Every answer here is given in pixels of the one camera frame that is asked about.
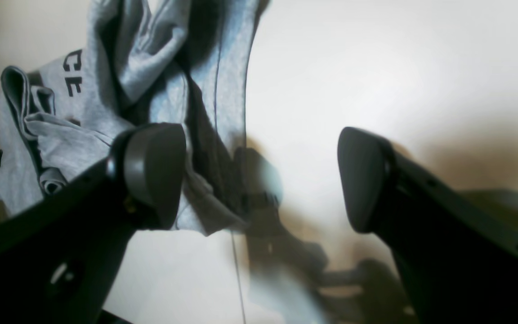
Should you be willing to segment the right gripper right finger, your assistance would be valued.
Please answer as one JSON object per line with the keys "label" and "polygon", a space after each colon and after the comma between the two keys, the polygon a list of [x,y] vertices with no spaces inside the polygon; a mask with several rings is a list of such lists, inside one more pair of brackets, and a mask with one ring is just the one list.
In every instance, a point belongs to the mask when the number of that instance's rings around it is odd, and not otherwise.
{"label": "right gripper right finger", "polygon": [[389,247],[422,324],[518,324],[518,192],[455,191],[353,127],[337,158],[351,227]]}

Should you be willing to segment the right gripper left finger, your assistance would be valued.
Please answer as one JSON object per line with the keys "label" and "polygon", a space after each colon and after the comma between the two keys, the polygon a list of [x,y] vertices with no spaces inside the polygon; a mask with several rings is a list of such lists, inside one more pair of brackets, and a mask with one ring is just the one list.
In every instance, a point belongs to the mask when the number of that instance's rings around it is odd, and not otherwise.
{"label": "right gripper left finger", "polygon": [[0,224],[0,324],[94,324],[137,230],[170,230],[183,127],[123,132],[67,187]]}

